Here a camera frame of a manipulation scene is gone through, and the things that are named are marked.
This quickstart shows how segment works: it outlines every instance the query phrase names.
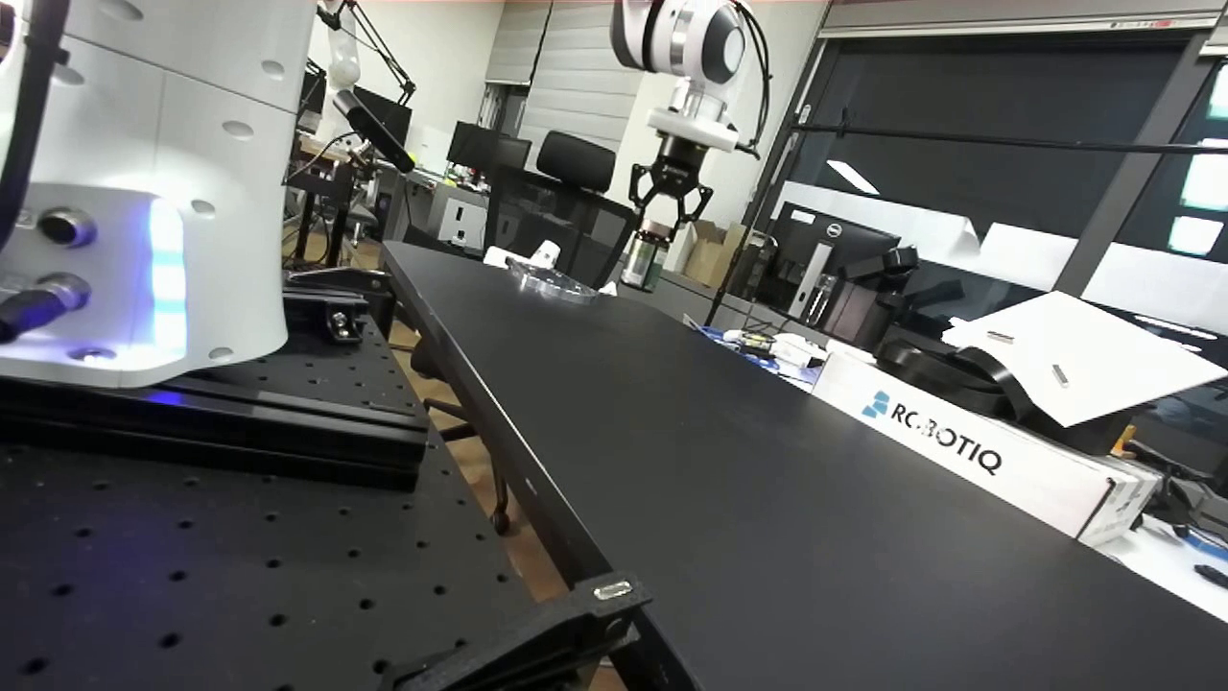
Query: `optical breadboard table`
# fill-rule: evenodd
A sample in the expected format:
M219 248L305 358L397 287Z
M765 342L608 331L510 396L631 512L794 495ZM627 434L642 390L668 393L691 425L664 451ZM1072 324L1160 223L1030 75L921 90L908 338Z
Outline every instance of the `optical breadboard table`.
M415 410L380 342L312 350L219 377ZM522 616L432 434L415 492L0 442L0 689L360 691Z
M651 591L642 689L1222 689L1228 629L627 301L386 248L568 580Z

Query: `desk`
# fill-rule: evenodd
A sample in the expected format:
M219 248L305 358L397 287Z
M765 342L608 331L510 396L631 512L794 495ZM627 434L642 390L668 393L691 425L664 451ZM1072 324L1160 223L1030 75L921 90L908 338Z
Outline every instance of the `desk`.
M411 410L372 355L275 360L219 377ZM363 390L313 390L367 368ZM360 691L380 662L449 652L527 616L436 437L415 492L0 442L0 689Z
M1217 689L1228 629L627 301L386 248L568 580L651 591L651 689Z

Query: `floor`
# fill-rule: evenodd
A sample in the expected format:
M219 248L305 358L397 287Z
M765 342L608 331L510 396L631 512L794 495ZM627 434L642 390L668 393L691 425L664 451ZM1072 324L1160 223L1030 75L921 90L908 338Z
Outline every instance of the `floor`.
M322 248L328 240L322 233L312 233L306 244L306 257L322 257ZM357 269L380 269L380 248L372 244L360 244L360 248L344 248L343 250L343 263L357 265ZM402 324L393 328L393 350L397 350L397 360L406 377L406 384L415 390L417 399L444 399L444 402L455 402L455 393L443 379L426 379L411 368L411 350L417 347L417 333L406 331ZM432 410L431 424L436 429L449 429L455 425L455 419ZM464 442L453 442L453 460L464 477L464 486L473 489L477 502L490 514L494 506L494 479L490 479L490 455L480 437L464 437ZM504 538L504 550L518 574L518 580L527 584L531 601L534 602L548 602L557 594L568 591L568 584L559 580L559 574L554 569L545 544L539 541L534 527L513 514L513 530ZM599 678L592 680L592 691L622 691L622 680L612 665L599 670Z

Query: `wall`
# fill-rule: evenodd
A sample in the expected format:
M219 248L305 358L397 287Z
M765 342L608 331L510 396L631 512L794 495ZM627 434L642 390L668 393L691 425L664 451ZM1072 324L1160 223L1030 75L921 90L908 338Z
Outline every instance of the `wall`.
M360 0L393 53L402 61L417 95L406 152L426 170L444 170L455 120L480 120L487 61L504 20L504 0ZM313 22L312 57L329 65L329 33ZM399 95L393 75L372 52L360 52L360 90ZM343 134L333 109L320 138Z
M770 48L770 120L769 120L769 134L761 144L761 153L770 153L777 132L794 100L797 76L806 68L806 57L812 52L812 35L820 29L824 17L824 0L752 0L752 12L761 17L765 33L769 33L769 48ZM612 196L613 199L631 199L631 167L651 167L655 158L655 132L650 129L651 113L672 106L675 81L650 75L642 81L638 106L631 113L627 125L627 138L617 152L617 178ZM757 109L761 109L761 61L748 57L736 85L730 90L730 106L733 106L733 125L736 132L752 134L757 132ZM765 161L748 158L748 153L711 153L702 167L702 182L715 190L715 204L705 209L705 218L718 228L736 228L748 199L757 196L761 186L761 170ZM672 223L675 210L672 204L651 204L650 218L655 223Z

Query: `white box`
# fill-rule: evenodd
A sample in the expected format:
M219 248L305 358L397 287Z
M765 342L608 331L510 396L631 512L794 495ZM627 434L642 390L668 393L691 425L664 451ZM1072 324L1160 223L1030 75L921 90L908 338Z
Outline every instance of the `white box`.
M1140 465L1059 451L856 358L832 358L812 396L1086 544L1121 538L1160 489Z

